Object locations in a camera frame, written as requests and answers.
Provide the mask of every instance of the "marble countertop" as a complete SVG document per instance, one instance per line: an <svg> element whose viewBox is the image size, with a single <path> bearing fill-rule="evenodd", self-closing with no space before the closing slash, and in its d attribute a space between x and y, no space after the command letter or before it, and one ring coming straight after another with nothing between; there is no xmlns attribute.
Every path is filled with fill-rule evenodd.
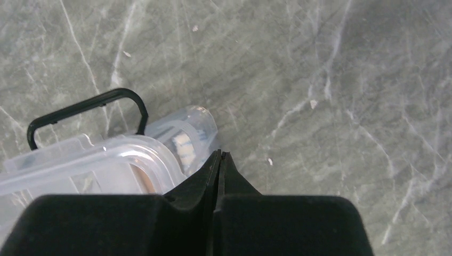
<svg viewBox="0 0 452 256"><path fill-rule="evenodd" d="M452 2L5 0L0 161L38 116L127 87L156 120L208 108L262 193L340 195L376 255L452 251ZM40 145L135 129L128 100Z"/></svg>

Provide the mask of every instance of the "black object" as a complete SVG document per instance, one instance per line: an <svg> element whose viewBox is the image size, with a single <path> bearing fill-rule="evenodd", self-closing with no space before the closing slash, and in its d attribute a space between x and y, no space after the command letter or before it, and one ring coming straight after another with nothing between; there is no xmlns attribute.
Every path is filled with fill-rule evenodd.
<svg viewBox="0 0 452 256"><path fill-rule="evenodd" d="M37 129L49 124L56 124L58 121L71 116L75 116L93 108L103 107L107 103L121 98L132 99L138 105L141 113L141 120L136 133L144 135L144 128L146 127L149 115L143 103L143 100L132 90L126 88L118 88L33 120L30 125L28 125L27 130L27 140L28 145L30 145L30 149L35 150L38 148L35 142L35 131Z"/></svg>
<svg viewBox="0 0 452 256"><path fill-rule="evenodd" d="M48 195L1 256L373 255L361 217L334 196L263 196L229 153L165 195Z"/></svg>

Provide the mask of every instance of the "white debris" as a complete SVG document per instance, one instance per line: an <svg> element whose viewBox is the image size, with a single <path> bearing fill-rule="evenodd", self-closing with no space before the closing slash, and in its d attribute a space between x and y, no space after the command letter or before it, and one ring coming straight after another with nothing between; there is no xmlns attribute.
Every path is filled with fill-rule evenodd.
<svg viewBox="0 0 452 256"><path fill-rule="evenodd" d="M317 106L317 103L318 103L317 100L311 100L311 108L315 109Z"/></svg>

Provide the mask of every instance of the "plastic container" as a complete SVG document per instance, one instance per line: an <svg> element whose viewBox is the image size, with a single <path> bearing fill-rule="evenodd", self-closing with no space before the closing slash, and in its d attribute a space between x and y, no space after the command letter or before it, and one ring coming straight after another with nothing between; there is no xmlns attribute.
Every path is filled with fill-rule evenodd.
<svg viewBox="0 0 452 256"><path fill-rule="evenodd" d="M219 148L217 133L213 116L200 106L182 108L144 130L144 135L157 139L176 156L187 176L195 173Z"/></svg>
<svg viewBox="0 0 452 256"><path fill-rule="evenodd" d="M76 145L75 141L62 145ZM6 164L27 167L0 174L0 242L20 213L40 195L164 194L187 178L173 153L150 137L122 135L85 146L52 161L36 158L54 151L54 145L33 151L35 156L23 155ZM36 164L27 165L24 159L31 157Z"/></svg>

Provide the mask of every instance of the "container handle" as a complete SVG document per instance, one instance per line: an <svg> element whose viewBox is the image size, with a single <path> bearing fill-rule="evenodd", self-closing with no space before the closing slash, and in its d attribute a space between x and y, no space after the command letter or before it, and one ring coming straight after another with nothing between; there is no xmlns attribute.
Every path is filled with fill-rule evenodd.
<svg viewBox="0 0 452 256"><path fill-rule="evenodd" d="M30 145L30 149L31 150L38 149L35 142L35 132L37 129L49 124L56 124L58 121L61 121L71 116L78 115L93 108L103 107L107 103L110 103L121 98L129 98L138 105L138 108L141 113L141 120L140 124L138 125L138 130L136 134L144 135L144 128L146 128L146 123L148 122L149 115L143 100L140 98L140 96L138 96L138 94L136 94L132 90L126 88L117 88L106 93L94 96L90 99L81 101L69 107L62 108L60 110L57 110L55 112L52 112L50 114L47 114L45 116L39 117L31 121L27 129L27 140L28 145Z"/></svg>

